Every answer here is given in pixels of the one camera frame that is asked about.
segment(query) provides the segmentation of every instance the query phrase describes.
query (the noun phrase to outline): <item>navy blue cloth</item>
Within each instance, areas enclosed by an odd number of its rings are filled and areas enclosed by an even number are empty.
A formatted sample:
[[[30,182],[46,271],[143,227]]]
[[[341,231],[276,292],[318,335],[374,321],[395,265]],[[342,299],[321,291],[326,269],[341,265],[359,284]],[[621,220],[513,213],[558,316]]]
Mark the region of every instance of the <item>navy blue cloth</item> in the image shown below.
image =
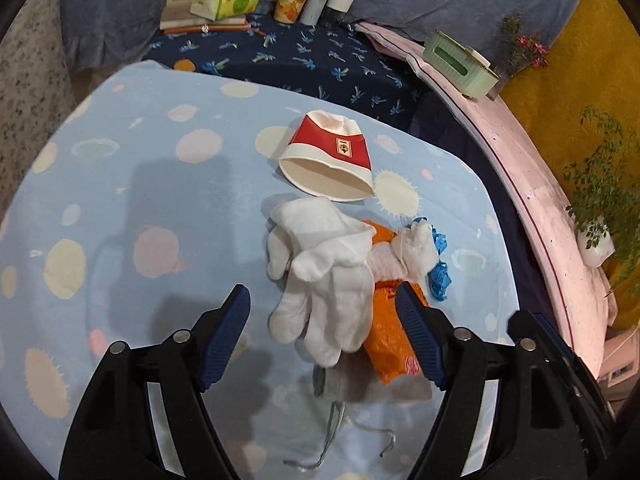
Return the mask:
[[[425,92],[420,99],[408,133],[457,156],[480,177],[494,205],[509,253],[520,310],[544,314],[558,330],[545,279],[529,237],[507,190],[482,149],[434,92]]]
[[[158,36],[145,59],[170,68],[189,59],[197,72],[301,92],[408,130],[426,86],[407,63],[343,28],[284,25],[263,14],[248,19],[249,31]]]

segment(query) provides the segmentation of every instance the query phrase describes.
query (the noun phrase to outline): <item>granite surface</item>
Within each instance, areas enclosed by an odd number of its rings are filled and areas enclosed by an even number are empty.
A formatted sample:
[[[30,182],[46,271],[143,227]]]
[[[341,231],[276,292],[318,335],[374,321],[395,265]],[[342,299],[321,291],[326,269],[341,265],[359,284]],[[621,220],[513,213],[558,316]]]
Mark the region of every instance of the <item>granite surface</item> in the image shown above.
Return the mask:
[[[27,0],[0,42],[0,218],[49,137],[76,107],[60,0]]]

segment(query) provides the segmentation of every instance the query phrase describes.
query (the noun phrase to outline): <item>paper cup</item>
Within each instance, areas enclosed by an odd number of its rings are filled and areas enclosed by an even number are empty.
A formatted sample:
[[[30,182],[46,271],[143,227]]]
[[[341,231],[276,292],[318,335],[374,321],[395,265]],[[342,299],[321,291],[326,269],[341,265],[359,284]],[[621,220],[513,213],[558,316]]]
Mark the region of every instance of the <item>paper cup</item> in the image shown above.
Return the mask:
[[[324,110],[309,112],[279,159],[302,191],[335,202],[373,196],[371,163],[358,123]]]

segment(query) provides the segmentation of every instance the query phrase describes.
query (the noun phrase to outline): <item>orange plastic bag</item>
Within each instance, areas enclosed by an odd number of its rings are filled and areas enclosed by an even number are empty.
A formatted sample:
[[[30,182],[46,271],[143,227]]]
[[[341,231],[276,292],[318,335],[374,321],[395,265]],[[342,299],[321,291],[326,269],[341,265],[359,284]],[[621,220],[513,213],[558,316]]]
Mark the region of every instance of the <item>orange plastic bag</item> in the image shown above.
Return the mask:
[[[395,232],[375,222],[367,221],[366,223],[376,228],[374,244],[390,242],[396,236]],[[378,377],[385,384],[389,384],[402,374],[422,373],[411,343],[396,314],[396,287],[400,283],[399,280],[376,282],[373,292],[371,332],[363,344]],[[415,283],[410,285],[424,305],[429,306],[420,286]]]

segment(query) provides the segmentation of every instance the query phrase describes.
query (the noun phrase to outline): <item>polka dot fabric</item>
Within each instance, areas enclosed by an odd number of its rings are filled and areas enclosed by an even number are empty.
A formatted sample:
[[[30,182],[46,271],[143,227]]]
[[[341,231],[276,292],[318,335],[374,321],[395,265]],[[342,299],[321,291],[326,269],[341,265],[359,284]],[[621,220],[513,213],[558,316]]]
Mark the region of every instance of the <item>polka dot fabric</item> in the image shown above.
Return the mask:
[[[358,122],[376,196],[340,204],[395,229],[425,216],[447,235],[453,325],[507,340],[517,309],[504,241],[481,181],[449,153],[352,110],[295,92],[148,61],[105,81],[69,116],[26,175],[0,228],[0,402],[57,477],[71,420],[111,341],[157,344],[222,304],[236,283],[252,313],[223,379],[204,395],[242,480],[287,480],[283,458],[316,459],[329,404],[313,396],[312,363],[267,330],[281,288],[266,275],[267,218],[303,193],[277,159],[310,110]],[[152,412],[169,468],[180,472],[161,397]],[[351,406],[393,428],[345,429],[314,480],[401,480],[442,394],[424,403]],[[469,470],[481,464],[495,402],[488,386]]]

